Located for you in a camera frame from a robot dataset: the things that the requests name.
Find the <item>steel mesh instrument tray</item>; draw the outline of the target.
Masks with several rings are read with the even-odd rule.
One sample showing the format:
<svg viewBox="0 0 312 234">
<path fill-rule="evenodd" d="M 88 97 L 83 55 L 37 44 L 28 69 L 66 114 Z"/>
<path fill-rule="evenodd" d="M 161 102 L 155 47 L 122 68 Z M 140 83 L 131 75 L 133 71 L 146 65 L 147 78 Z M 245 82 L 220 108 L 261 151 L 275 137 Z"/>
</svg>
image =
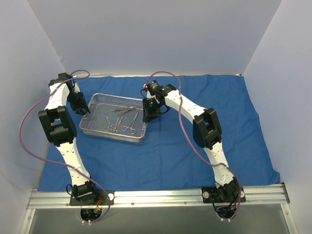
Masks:
<svg viewBox="0 0 312 234">
<path fill-rule="evenodd" d="M 136 109 L 122 115 L 119 115 L 118 112 L 111 112 L 112 109 L 131 106 L 135 106 Z M 96 93 L 91 97 L 88 107 L 91 113 L 85 114 L 79 123 L 80 129 L 85 134 L 134 143 L 140 143 L 143 141 L 146 133 L 147 124 L 142 121 L 142 100 L 137 98 Z M 138 113 L 137 119 L 134 124 L 136 133 L 134 135 L 131 135 L 129 131 L 123 132 L 122 127 L 128 126 L 133 120 L 136 113 Z M 117 116 L 122 117 L 122 121 L 118 129 L 118 134 L 113 134 L 106 130 L 108 124 L 106 116 L 108 116 L 109 120 L 112 120 L 113 123 L 115 123 Z"/>
</svg>

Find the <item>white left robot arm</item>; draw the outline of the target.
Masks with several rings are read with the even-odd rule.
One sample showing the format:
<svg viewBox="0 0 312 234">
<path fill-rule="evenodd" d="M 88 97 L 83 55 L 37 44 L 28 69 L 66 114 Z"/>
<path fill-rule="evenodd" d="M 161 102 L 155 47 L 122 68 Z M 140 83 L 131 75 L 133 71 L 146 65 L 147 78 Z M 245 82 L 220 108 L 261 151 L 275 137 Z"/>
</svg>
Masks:
<svg viewBox="0 0 312 234">
<path fill-rule="evenodd" d="M 51 96 L 47 106 L 39 111 L 38 116 L 48 141 L 56 147 L 67 164 L 72 181 L 69 185 L 70 195 L 79 202 L 94 204 L 98 200 L 98 191 L 79 155 L 76 143 L 77 129 L 66 103 L 70 104 L 76 114 L 82 116 L 90 113 L 90 110 L 79 86 L 71 79 L 71 75 L 60 73 L 57 79 L 50 81 Z"/>
</svg>

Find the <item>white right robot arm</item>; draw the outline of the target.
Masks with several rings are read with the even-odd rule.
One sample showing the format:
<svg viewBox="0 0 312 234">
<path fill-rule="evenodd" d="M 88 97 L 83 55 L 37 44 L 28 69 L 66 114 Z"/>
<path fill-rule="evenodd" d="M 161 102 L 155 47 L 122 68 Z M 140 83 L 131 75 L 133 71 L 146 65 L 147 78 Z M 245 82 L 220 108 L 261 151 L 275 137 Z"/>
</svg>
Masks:
<svg viewBox="0 0 312 234">
<path fill-rule="evenodd" d="M 143 91 L 146 92 L 146 97 L 143 99 L 143 121 L 150 122 L 160 117 L 163 114 L 160 111 L 162 106 L 167 110 L 176 110 L 187 142 L 195 154 L 213 169 L 217 197 L 222 201 L 228 201 L 234 195 L 240 196 L 240 183 L 229 168 L 223 151 L 222 130 L 215 109 L 201 107 L 182 95 L 174 86 L 170 84 L 160 86 L 155 80 L 144 85 Z M 182 117 L 192 124 L 193 140 L 204 150 L 207 159 L 201 156 L 192 144 L 184 129 Z"/>
</svg>

